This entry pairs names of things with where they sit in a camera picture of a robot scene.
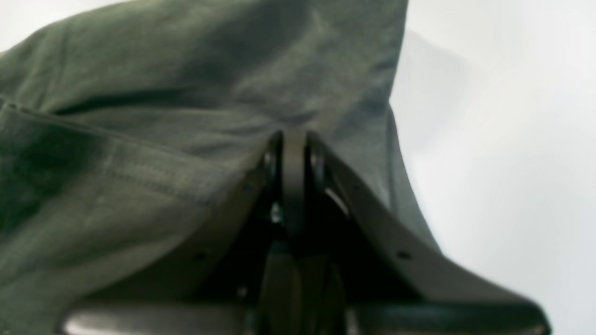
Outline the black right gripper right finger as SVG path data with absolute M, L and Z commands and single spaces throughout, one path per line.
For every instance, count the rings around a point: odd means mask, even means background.
M 342 301 L 342 335 L 549 335 L 530 299 L 476 275 L 417 237 L 313 132 L 315 224 Z

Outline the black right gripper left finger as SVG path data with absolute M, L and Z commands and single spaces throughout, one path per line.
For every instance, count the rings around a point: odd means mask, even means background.
M 283 134 L 215 203 L 179 246 L 87 295 L 61 319 L 62 335 L 261 335 L 258 306 L 279 195 Z

